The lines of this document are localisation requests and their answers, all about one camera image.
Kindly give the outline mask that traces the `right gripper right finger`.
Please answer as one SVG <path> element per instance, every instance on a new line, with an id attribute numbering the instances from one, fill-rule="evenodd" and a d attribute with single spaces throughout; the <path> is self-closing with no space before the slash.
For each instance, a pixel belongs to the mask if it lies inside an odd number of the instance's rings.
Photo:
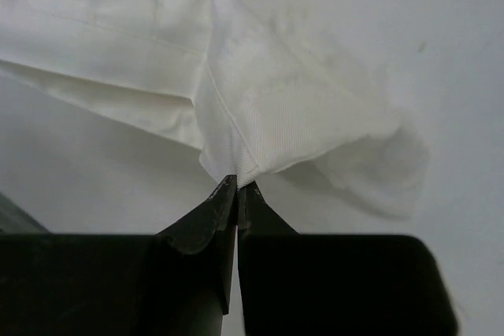
<path id="1" fill-rule="evenodd" d="M 256 184 L 238 196 L 248 335 L 456 335 L 438 264 L 401 234 L 300 234 Z"/>

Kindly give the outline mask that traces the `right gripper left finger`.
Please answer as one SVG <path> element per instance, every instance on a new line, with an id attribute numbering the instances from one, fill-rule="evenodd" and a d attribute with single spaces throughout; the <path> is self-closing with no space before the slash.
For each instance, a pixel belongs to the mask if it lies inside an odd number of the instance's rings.
<path id="1" fill-rule="evenodd" d="M 219 335 L 236 178 L 157 234 L 3 234 L 4 335 Z"/>

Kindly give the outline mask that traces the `white skirt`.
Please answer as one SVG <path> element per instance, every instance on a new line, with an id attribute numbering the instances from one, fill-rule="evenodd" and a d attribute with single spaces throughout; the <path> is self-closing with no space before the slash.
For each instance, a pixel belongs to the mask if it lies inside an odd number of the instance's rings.
<path id="1" fill-rule="evenodd" d="M 1 0 L 1 76 L 193 147 L 214 179 L 308 161 L 359 205 L 411 216 L 428 149 L 409 115 L 297 23 L 240 0 Z"/>

